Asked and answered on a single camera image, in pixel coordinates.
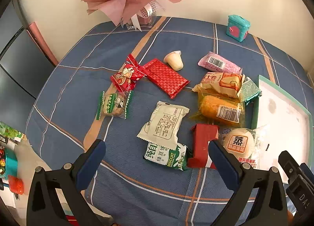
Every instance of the barcode label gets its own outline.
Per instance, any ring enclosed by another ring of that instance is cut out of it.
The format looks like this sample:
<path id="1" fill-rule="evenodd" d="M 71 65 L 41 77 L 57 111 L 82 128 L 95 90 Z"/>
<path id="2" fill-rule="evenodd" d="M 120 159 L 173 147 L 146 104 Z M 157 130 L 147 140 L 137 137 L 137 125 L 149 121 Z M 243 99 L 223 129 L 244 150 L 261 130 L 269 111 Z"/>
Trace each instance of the barcode label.
<path id="1" fill-rule="evenodd" d="M 241 112 L 240 109 L 219 105 L 217 117 L 238 123 L 240 112 Z"/>
<path id="2" fill-rule="evenodd" d="M 213 64 L 213 65 L 219 67 L 220 69 L 224 69 L 224 66 L 225 66 L 225 62 L 223 62 L 219 59 L 216 59 L 215 57 L 210 57 L 208 60 L 208 63 Z"/>

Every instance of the clear vase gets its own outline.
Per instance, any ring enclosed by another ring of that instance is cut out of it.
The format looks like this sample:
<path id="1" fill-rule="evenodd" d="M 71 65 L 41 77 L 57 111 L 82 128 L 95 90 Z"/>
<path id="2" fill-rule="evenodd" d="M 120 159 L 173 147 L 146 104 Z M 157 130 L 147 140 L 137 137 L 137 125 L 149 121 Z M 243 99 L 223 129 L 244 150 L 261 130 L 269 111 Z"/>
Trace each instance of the clear vase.
<path id="1" fill-rule="evenodd" d="M 139 19 L 139 25 L 141 26 L 141 29 L 151 29 L 155 23 L 156 23 L 156 13 L 153 12 L 153 14 L 151 16 L 149 16 L 148 18 L 142 18 L 140 16 L 138 16 Z M 126 27 L 128 30 L 130 29 L 135 29 L 133 26 L 133 23 L 131 20 L 129 20 L 127 23 L 125 23 Z"/>

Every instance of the teal basket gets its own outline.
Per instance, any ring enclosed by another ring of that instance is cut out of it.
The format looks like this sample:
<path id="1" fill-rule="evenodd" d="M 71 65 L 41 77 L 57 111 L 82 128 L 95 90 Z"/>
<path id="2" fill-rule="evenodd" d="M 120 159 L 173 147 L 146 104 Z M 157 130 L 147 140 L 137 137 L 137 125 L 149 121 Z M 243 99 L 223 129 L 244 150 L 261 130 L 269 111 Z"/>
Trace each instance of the teal basket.
<path id="1" fill-rule="evenodd" d="M 17 177 L 18 174 L 18 160 L 14 152 L 10 149 L 4 149 L 5 152 L 5 173 L 1 175 L 1 178 L 9 179 L 9 175 Z"/>
<path id="2" fill-rule="evenodd" d="M 241 16 L 235 14 L 229 15 L 226 33 L 235 40 L 242 42 L 246 38 L 250 26 L 251 23 Z"/>

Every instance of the container lid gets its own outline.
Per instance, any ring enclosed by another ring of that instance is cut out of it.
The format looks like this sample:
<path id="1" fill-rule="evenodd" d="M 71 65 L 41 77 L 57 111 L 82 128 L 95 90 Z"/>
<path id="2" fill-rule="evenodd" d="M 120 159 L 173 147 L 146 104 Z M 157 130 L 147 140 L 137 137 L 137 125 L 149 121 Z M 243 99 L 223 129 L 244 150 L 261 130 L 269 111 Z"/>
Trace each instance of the container lid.
<path id="1" fill-rule="evenodd" d="M 241 24 L 244 27 L 250 27 L 251 26 L 251 23 L 248 20 L 246 20 L 246 19 L 244 19 L 241 16 L 236 15 L 236 14 L 229 15 L 229 19 L 236 22 L 236 23 Z"/>

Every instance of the screw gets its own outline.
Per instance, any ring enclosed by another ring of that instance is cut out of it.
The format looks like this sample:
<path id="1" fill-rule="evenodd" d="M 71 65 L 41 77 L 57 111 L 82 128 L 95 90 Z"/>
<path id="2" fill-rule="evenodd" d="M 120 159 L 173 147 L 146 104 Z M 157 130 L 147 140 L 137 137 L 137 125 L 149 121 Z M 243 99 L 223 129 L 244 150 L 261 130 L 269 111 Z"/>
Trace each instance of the screw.
<path id="1" fill-rule="evenodd" d="M 249 163 L 243 163 L 242 167 L 246 170 L 250 169 L 251 165 Z"/>
<path id="2" fill-rule="evenodd" d="M 71 167 L 72 167 L 72 164 L 71 164 L 71 163 L 65 163 L 64 166 L 63 166 L 63 168 L 64 168 L 65 170 L 69 170 Z"/>
<path id="3" fill-rule="evenodd" d="M 278 173 L 278 168 L 272 167 L 272 171 L 273 171 L 274 173 Z"/>
<path id="4" fill-rule="evenodd" d="M 42 170 L 41 166 L 38 166 L 38 167 L 35 168 L 35 172 L 37 172 L 37 173 L 39 173 L 41 170 Z"/>

